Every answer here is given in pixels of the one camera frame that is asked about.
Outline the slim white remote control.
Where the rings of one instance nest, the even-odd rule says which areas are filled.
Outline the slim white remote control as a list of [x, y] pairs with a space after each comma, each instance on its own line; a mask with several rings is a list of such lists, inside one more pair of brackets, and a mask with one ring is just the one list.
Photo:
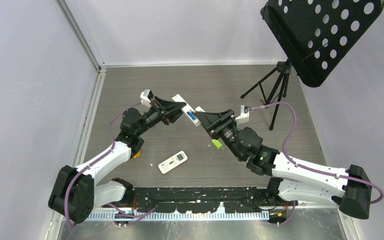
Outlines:
[[[173, 96], [173, 97], [172, 97], [172, 100], [175, 101], [175, 102], [186, 102], [186, 101], [182, 98], [182, 96], [181, 96], [180, 94], [176, 94], [175, 96]], [[187, 117], [187, 118], [188, 118], [188, 119], [189, 119], [189, 120], [190, 120], [196, 127], [198, 127], [198, 126], [201, 124], [200, 120], [196, 117], [195, 108], [193, 108], [192, 106], [190, 106], [187, 102], [186, 102], [186, 106], [183, 107], [182, 110], [183, 110], [185, 116], [186, 116], [186, 117]], [[191, 113], [194, 115], [194, 117], [195, 117], [195, 120], [194, 120], [194, 121], [192, 121], [192, 120], [190, 119], [190, 117], [187, 115], [187, 112], [191, 112]]]

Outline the blue battery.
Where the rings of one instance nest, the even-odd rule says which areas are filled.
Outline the blue battery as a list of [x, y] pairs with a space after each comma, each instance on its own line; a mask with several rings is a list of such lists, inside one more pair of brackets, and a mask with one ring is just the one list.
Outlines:
[[195, 116], [190, 111], [188, 111], [186, 114], [190, 117], [192, 121], [196, 119]]

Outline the white remote battery cover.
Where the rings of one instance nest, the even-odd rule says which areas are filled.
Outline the white remote battery cover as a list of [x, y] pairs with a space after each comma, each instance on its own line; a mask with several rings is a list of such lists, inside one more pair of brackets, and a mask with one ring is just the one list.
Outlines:
[[194, 112], [197, 113], [197, 112], [205, 112], [205, 110], [203, 110], [200, 106], [197, 106], [195, 109], [194, 109]]

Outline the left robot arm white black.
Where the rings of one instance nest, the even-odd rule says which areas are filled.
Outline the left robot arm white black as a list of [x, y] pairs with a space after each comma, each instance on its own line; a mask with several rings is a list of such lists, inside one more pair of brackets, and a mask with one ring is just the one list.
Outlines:
[[175, 123], [187, 106], [185, 101], [148, 95], [141, 97], [141, 104], [148, 108], [144, 113], [132, 106], [119, 114], [120, 132], [107, 149], [78, 166], [65, 165], [59, 170], [47, 205], [63, 215], [69, 226], [84, 222], [96, 207], [112, 203], [128, 207], [133, 202], [131, 183], [120, 178], [105, 184], [100, 181], [140, 152], [145, 132], [158, 123]]

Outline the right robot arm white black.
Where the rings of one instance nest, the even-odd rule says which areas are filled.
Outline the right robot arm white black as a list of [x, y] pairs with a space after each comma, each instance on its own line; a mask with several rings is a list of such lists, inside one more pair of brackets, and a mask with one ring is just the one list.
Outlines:
[[237, 128], [232, 110], [198, 111], [195, 117], [208, 135], [221, 140], [240, 162], [259, 176], [269, 176], [265, 198], [271, 205], [284, 201], [319, 202], [338, 207], [353, 218], [367, 220], [372, 187], [364, 169], [329, 167], [300, 159], [289, 160], [283, 152], [262, 144], [250, 127]]

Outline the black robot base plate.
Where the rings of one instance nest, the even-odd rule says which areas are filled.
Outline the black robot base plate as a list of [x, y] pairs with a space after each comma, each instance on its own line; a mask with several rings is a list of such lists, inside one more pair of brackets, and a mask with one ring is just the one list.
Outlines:
[[270, 207], [298, 205], [266, 192], [264, 187], [135, 187], [127, 197], [113, 202], [118, 208], [135, 207], [141, 213], [155, 208], [157, 213], [214, 213], [220, 207], [228, 214], [257, 213]]

